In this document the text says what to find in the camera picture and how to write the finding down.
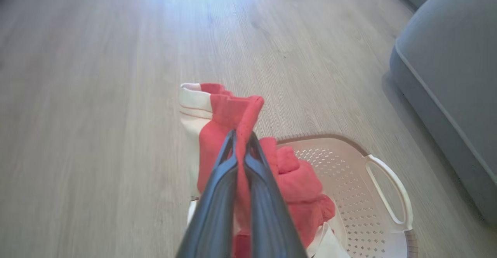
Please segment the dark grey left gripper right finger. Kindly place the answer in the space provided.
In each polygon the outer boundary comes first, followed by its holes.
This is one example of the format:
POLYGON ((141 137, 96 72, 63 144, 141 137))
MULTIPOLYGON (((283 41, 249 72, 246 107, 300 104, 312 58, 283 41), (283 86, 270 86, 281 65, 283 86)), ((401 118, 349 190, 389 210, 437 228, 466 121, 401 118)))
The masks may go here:
POLYGON ((306 258, 291 214, 255 133, 244 156, 250 188, 252 258, 306 258))

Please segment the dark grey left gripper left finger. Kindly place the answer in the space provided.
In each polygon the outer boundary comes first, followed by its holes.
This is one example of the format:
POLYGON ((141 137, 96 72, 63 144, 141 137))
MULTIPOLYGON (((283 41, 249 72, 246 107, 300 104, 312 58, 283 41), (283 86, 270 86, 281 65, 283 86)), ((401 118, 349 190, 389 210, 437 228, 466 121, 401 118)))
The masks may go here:
POLYGON ((236 131, 230 131, 183 236, 177 258, 230 258, 238 165, 236 131))

